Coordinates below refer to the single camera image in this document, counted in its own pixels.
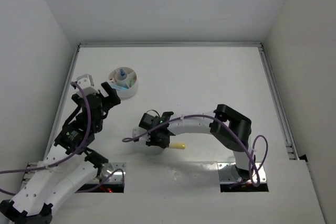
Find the blue highlighter marker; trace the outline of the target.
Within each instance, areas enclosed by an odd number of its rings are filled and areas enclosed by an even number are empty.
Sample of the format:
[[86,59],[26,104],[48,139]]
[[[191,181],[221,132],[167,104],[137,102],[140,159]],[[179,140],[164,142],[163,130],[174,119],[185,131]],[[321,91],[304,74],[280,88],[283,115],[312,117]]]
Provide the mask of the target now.
[[116,89],[117,91],[127,91],[128,88],[125,88],[125,87],[122,87],[122,86],[119,86],[115,83],[110,83],[110,86],[114,89]]

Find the yellow highlighter marker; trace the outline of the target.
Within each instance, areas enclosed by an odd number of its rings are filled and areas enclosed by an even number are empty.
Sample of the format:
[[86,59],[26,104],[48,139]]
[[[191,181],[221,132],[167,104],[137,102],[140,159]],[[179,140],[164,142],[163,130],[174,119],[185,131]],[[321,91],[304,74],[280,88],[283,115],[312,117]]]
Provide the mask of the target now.
[[170,143],[169,148],[184,150],[185,149],[185,144],[183,144],[183,143]]

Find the white round divided organizer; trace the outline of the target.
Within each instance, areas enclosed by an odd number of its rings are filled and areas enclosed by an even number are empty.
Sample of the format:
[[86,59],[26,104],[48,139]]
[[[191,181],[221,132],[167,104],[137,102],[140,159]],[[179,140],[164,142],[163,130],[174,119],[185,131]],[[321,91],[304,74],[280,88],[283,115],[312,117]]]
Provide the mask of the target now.
[[[135,94],[137,93],[138,91],[138,87],[139,87],[139,81],[138,81],[138,77],[137,77],[137,74],[136,72],[132,69],[132,68],[129,68],[129,67],[119,67],[119,68],[116,68],[114,69],[108,76],[108,83],[112,83],[109,81],[109,79],[111,78],[115,78],[115,75],[116,75],[116,72],[120,69],[120,68],[123,68],[125,70],[125,72],[127,72],[127,78],[122,80],[122,81],[118,81],[116,80],[115,84],[119,85],[119,86],[122,86],[122,87],[125,87],[125,88],[128,88],[127,91],[117,91],[117,94],[119,96],[119,98],[121,100],[126,100],[126,99],[129,99],[133,96],[135,96]],[[129,83],[130,83],[130,80],[132,78],[136,77],[137,78],[137,81],[135,83],[135,85],[133,87],[129,87]]]

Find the clear blue-capped glue bottle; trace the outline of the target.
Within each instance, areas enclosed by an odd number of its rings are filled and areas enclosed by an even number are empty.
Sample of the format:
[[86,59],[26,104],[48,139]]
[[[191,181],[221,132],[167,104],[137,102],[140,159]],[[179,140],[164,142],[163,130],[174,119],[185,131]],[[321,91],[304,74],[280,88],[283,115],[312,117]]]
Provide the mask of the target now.
[[118,81],[122,81],[127,78],[127,72],[123,68],[120,68],[116,74],[115,74],[115,79]]

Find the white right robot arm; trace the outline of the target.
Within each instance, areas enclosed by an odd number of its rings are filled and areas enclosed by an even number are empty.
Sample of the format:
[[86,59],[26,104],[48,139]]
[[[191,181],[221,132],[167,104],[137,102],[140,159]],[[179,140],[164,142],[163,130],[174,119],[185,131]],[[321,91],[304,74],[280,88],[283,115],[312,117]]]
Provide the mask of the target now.
[[139,128],[145,130],[147,146],[168,148],[170,137],[186,133],[209,134],[224,147],[231,150],[236,160],[238,176],[249,179],[249,162],[253,157],[248,152],[251,134],[251,120],[225,104],[219,104],[213,111],[178,115],[172,111],[160,116],[143,114]]

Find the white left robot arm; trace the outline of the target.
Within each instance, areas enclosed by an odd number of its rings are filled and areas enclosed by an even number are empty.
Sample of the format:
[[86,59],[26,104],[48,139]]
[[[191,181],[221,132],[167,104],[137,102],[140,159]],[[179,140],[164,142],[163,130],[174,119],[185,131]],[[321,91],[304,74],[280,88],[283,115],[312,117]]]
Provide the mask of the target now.
[[110,83],[96,89],[91,82],[78,80],[71,85],[76,109],[65,120],[49,153],[37,166],[28,183],[11,199],[1,201],[1,213],[12,223],[51,223],[58,208],[73,194],[82,193],[82,186],[99,178],[109,167],[109,160],[89,148],[95,134],[103,129],[109,110],[121,103]]

